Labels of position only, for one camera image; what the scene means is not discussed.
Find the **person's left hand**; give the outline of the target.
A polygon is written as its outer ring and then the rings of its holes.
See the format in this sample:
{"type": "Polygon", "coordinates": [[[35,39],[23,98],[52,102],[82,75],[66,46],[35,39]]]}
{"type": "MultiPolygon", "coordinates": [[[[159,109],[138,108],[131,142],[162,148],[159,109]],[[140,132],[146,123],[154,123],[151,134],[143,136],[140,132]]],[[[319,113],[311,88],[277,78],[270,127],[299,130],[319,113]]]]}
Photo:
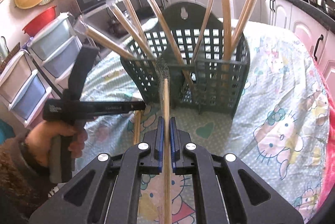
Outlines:
{"type": "Polygon", "coordinates": [[[49,151],[51,141],[54,137],[72,137],[76,135],[76,140],[72,141],[68,147],[73,159],[80,158],[85,147],[88,134],[85,129],[79,129],[63,121],[43,121],[38,124],[26,137],[25,144],[28,151],[42,167],[49,167],[49,151]]]}

